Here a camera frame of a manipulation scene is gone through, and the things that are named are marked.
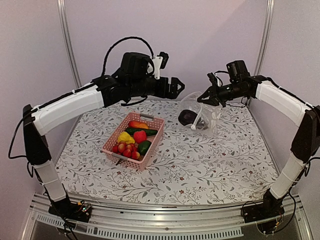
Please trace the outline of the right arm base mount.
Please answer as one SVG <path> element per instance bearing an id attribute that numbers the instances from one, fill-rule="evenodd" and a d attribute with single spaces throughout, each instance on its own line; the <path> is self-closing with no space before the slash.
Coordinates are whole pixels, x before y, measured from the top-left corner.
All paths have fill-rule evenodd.
<path id="1" fill-rule="evenodd" d="M 273 235 L 280 226 L 285 210 L 282 205 L 275 209 L 266 209 L 262 203 L 245 202 L 240 214 L 245 223 L 256 223 L 256 227 L 263 235 Z"/>

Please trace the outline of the clear zip top bag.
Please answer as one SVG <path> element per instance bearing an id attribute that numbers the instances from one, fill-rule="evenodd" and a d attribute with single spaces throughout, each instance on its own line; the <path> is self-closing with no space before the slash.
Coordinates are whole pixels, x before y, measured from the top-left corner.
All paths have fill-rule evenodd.
<path id="1" fill-rule="evenodd" d="M 197 98 L 201 92 L 192 92 L 185 96 L 178 105 L 177 119 L 182 110 L 191 110 L 197 113 L 197 117 L 193 124 L 184 126 L 194 132 L 204 132 L 206 134 L 214 134 L 216 132 L 218 122 L 222 113 L 222 106 L 211 106 L 200 103 Z"/>

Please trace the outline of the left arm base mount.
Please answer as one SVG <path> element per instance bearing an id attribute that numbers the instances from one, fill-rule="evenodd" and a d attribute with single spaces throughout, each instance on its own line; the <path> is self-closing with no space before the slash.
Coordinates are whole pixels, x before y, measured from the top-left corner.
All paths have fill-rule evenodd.
<path id="1" fill-rule="evenodd" d="M 73 203 L 67 197 L 57 202 L 52 201 L 48 212 L 62 219 L 88 223 L 91 218 L 92 205 L 84 200 Z"/>

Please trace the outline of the pink plastic basket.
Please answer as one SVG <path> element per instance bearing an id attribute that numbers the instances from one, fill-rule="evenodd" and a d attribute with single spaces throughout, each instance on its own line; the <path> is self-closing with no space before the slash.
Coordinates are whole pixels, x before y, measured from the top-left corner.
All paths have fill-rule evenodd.
<path id="1" fill-rule="evenodd" d="M 102 147 L 117 165 L 143 171 L 161 140 L 165 120 L 130 112 Z"/>

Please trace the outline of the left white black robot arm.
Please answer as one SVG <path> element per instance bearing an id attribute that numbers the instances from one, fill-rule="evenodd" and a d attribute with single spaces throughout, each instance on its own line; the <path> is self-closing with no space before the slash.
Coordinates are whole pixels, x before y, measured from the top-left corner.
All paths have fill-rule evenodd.
<path id="1" fill-rule="evenodd" d="M 63 217 L 70 217 L 75 211 L 52 163 L 45 139 L 47 133 L 86 112 L 107 108 L 120 101 L 128 103 L 132 97 L 174 100 L 184 89 L 185 85 L 176 77 L 103 75 L 42 105 L 26 105 L 19 121 L 23 126 L 23 157 L 34 167 L 40 183 L 55 203 L 55 209 Z"/>

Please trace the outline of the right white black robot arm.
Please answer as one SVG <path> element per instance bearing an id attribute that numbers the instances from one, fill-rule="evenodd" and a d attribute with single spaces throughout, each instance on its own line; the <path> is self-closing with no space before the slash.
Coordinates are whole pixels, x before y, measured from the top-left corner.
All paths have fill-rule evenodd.
<path id="1" fill-rule="evenodd" d="M 271 78 L 262 75 L 241 76 L 224 86 L 218 86 L 213 76 L 210 81 L 211 86 L 198 97 L 199 103 L 224 107 L 229 100 L 255 98 L 274 107 L 298 127 L 291 143 L 289 158 L 277 180 L 263 195 L 263 203 L 258 208 L 262 218 L 269 218 L 278 210 L 278 205 L 298 182 L 305 166 L 320 147 L 320 107 L 302 102 L 276 86 Z"/>

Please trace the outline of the red toy pepper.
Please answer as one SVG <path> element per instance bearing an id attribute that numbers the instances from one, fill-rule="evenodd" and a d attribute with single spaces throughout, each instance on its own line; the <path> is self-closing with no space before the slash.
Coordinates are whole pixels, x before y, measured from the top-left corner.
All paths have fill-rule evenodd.
<path id="1" fill-rule="evenodd" d="M 136 131 L 133 134 L 133 139 L 137 144 L 140 144 L 147 140 L 147 133 L 144 130 Z"/>

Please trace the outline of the purple toy eggplant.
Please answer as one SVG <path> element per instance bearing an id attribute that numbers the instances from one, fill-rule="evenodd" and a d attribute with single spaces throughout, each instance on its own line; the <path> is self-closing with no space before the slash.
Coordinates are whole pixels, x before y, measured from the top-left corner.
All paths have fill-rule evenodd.
<path id="1" fill-rule="evenodd" d="M 197 115 L 198 114 L 192 110 L 184 109 L 180 112 L 178 121 L 183 126 L 192 125 L 195 122 Z"/>

